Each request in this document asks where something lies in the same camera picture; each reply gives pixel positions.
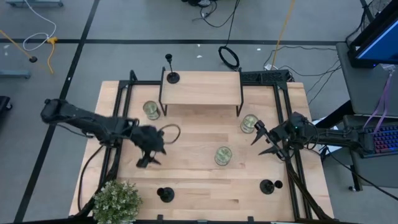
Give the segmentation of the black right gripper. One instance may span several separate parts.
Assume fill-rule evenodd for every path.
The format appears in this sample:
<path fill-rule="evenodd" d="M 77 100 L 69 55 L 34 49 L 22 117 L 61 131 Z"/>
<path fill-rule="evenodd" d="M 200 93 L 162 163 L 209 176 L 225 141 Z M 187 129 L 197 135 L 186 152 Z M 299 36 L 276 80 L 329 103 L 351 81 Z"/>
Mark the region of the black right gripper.
<path fill-rule="evenodd" d="M 270 148 L 260 152 L 259 156 L 263 154 L 276 154 L 277 157 L 290 157 L 289 151 L 295 152 L 299 150 L 299 143 L 297 142 L 297 135 L 299 133 L 298 121 L 285 121 L 268 132 L 265 124 L 261 120 L 258 120 L 254 128 L 257 131 L 256 137 L 251 143 L 252 145 L 263 136 L 266 138 L 266 143 L 272 145 Z"/>

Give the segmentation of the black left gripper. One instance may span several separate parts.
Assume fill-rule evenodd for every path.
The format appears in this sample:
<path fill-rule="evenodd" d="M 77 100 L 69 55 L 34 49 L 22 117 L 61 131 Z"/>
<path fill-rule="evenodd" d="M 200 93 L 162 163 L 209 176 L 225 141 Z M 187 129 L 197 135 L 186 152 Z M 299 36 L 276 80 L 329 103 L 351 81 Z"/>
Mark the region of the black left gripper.
<path fill-rule="evenodd" d="M 146 125 L 133 128 L 133 143 L 144 152 L 154 151 L 166 155 L 163 136 L 163 130 L 157 130 L 155 126 Z M 144 154 L 143 157 L 137 161 L 136 167 L 146 168 L 150 163 L 161 165 L 155 157 Z"/>

